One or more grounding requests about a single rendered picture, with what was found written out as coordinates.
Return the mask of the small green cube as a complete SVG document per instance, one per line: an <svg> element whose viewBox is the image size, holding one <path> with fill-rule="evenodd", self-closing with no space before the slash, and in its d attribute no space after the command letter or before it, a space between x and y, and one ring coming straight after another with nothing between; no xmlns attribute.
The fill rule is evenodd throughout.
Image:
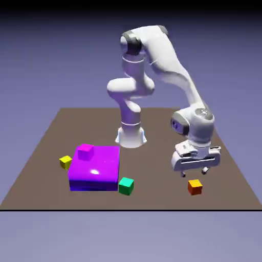
<svg viewBox="0 0 262 262"><path fill-rule="evenodd" d="M130 195L134 189L134 180L123 177L118 184L118 191L124 195Z"/></svg>

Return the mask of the small yellow cube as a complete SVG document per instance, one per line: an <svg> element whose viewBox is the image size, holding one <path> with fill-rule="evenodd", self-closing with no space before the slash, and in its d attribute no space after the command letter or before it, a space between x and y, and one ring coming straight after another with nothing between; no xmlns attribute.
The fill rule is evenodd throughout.
<svg viewBox="0 0 262 262"><path fill-rule="evenodd" d="M63 169L68 170L72 163L72 158L70 156L63 156L59 159L59 163Z"/></svg>

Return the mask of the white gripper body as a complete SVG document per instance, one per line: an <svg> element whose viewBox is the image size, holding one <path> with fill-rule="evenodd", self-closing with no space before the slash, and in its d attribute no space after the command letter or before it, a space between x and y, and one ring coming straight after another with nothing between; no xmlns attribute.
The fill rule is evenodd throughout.
<svg viewBox="0 0 262 262"><path fill-rule="evenodd" d="M193 157L181 157L177 152L174 152L171 158L171 165L174 171L186 171L204 167L215 167L219 165L220 160L220 153L209 154L203 159L195 159Z"/></svg>

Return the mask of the large purple box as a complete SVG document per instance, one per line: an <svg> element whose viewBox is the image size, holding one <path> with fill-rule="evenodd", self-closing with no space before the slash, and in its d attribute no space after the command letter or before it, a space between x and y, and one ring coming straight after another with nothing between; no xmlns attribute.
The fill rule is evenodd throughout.
<svg viewBox="0 0 262 262"><path fill-rule="evenodd" d="M117 191L120 147L94 146L89 161L78 159L77 147L68 171L71 191Z"/></svg>

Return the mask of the small orange cube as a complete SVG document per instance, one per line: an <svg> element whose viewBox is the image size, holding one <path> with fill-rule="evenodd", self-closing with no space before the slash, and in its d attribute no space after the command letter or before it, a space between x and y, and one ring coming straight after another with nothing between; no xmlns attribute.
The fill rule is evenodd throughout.
<svg viewBox="0 0 262 262"><path fill-rule="evenodd" d="M191 195L198 195L202 193L203 185L200 180L189 180L188 181L188 191Z"/></svg>

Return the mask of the small magenta cube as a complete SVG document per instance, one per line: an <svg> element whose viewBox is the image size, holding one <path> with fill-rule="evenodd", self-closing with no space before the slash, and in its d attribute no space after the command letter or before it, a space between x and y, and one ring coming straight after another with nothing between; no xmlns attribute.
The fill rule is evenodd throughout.
<svg viewBox="0 0 262 262"><path fill-rule="evenodd" d="M94 156L94 145L81 144L77 147L78 159L89 161Z"/></svg>

